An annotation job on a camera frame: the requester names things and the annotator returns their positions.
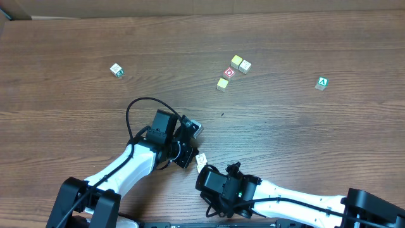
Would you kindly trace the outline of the white patterned block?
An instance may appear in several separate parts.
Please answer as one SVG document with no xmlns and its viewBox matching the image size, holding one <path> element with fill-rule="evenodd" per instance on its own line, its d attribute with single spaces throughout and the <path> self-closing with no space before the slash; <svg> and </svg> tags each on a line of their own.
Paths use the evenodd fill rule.
<svg viewBox="0 0 405 228">
<path fill-rule="evenodd" d="M 198 165 L 207 164 L 207 162 L 208 162 L 206 155 L 204 153 L 196 155 L 195 158 L 196 158 L 196 162 Z"/>
</svg>

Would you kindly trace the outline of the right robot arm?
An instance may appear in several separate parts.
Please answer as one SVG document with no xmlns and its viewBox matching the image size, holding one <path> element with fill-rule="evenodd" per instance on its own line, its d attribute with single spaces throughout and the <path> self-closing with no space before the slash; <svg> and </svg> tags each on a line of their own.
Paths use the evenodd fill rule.
<svg viewBox="0 0 405 228">
<path fill-rule="evenodd" d="M 252 214 L 289 219 L 311 227 L 404 227 L 404 209 L 360 189 L 346 196 L 318 196 L 282 188 L 239 171 L 240 164 L 227 167 L 220 185 L 223 214 Z"/>
</svg>

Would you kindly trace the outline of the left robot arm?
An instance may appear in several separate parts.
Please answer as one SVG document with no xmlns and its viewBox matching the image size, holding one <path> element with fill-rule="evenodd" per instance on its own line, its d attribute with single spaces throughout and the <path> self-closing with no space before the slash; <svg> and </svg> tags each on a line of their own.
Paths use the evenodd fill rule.
<svg viewBox="0 0 405 228">
<path fill-rule="evenodd" d="M 47 227 L 138 227 L 119 214 L 122 198 L 163 162 L 187 168 L 198 154 L 189 139 L 130 140 L 125 151 L 100 172 L 84 180 L 70 177 L 59 189 Z"/>
</svg>

